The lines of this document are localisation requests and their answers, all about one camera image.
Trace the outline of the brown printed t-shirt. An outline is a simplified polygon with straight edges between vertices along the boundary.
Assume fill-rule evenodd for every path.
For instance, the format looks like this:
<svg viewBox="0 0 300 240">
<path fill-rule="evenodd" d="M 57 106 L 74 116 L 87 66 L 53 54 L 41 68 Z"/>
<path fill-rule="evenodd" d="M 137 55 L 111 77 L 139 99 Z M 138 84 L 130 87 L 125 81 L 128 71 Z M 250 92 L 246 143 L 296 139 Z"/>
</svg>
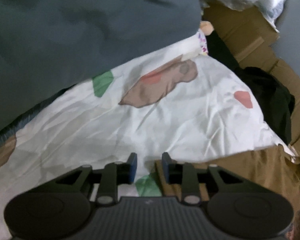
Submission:
<svg viewBox="0 0 300 240">
<path fill-rule="evenodd" d="M 207 168 L 212 163 L 279 193 L 289 200 L 294 209 L 294 219 L 286 236 L 288 239 L 300 239 L 300 157 L 291 157 L 284 151 L 282 145 L 277 145 L 194 166 Z"/>
</svg>

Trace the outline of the white cartoon bed sheet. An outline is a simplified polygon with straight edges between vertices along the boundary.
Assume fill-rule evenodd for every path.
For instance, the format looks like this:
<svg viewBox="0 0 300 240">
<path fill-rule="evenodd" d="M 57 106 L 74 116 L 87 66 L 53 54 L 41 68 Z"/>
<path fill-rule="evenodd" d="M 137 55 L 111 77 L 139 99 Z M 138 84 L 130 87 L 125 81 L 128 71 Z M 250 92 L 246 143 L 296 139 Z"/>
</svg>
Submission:
<svg viewBox="0 0 300 240">
<path fill-rule="evenodd" d="M 73 168 L 138 155 L 137 182 L 168 152 L 198 161 L 280 145 L 249 87 L 201 54 L 197 34 L 79 83 L 0 149 L 0 239 L 16 195 Z"/>
</svg>

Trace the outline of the black clothing pile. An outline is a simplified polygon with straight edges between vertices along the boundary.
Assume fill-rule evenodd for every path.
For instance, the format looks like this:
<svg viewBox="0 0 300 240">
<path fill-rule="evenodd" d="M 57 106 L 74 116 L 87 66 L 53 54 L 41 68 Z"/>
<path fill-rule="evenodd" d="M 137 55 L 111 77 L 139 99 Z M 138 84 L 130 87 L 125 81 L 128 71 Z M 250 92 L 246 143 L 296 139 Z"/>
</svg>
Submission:
<svg viewBox="0 0 300 240">
<path fill-rule="evenodd" d="M 252 91 L 265 122 L 285 143 L 292 141 L 295 97 L 277 78 L 257 67 L 241 68 L 216 31 L 206 37 L 209 55 L 233 71 Z"/>
</svg>

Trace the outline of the floral cloth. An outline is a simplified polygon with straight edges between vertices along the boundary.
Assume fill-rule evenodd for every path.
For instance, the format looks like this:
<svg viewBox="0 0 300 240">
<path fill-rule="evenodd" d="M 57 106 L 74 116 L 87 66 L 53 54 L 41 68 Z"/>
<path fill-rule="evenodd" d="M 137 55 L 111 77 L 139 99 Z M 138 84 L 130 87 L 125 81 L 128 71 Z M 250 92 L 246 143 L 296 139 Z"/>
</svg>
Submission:
<svg viewBox="0 0 300 240">
<path fill-rule="evenodd" d="M 197 37 L 201 48 L 201 54 L 207 56 L 209 54 L 209 51 L 207 48 L 206 36 L 200 29 L 197 31 Z"/>
</svg>

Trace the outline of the teddy bear blue shirt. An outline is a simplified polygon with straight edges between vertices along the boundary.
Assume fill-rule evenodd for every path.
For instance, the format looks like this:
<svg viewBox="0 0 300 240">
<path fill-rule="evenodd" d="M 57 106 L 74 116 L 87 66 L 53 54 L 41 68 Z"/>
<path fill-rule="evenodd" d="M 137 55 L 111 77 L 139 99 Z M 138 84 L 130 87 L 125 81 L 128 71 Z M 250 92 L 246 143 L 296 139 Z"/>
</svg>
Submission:
<svg viewBox="0 0 300 240">
<path fill-rule="evenodd" d="M 209 21 L 201 21 L 199 28 L 205 36 L 211 35 L 214 31 L 214 27 Z"/>
</svg>

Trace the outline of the brown cardboard box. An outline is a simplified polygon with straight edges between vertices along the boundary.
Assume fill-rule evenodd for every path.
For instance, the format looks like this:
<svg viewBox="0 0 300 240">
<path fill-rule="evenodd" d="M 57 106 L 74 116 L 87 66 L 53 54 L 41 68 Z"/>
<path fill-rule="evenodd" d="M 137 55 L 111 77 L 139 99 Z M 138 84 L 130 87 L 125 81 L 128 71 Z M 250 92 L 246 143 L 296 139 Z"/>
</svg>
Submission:
<svg viewBox="0 0 300 240">
<path fill-rule="evenodd" d="M 279 38 L 278 33 L 256 7 L 235 11 L 214 4 L 204 10 L 204 18 L 212 23 L 242 68 L 252 66 L 269 72 L 295 96 L 292 145 L 300 146 L 300 77 L 270 47 Z"/>
</svg>

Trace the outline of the dark grey pillow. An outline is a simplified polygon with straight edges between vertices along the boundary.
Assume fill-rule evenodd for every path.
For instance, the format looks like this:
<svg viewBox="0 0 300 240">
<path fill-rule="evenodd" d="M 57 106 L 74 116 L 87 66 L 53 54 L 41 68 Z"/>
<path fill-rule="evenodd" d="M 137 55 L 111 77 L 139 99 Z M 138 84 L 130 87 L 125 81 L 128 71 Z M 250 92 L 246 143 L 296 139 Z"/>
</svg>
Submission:
<svg viewBox="0 0 300 240">
<path fill-rule="evenodd" d="M 199 0 L 0 0 L 0 146 L 32 109 L 199 22 Z"/>
</svg>

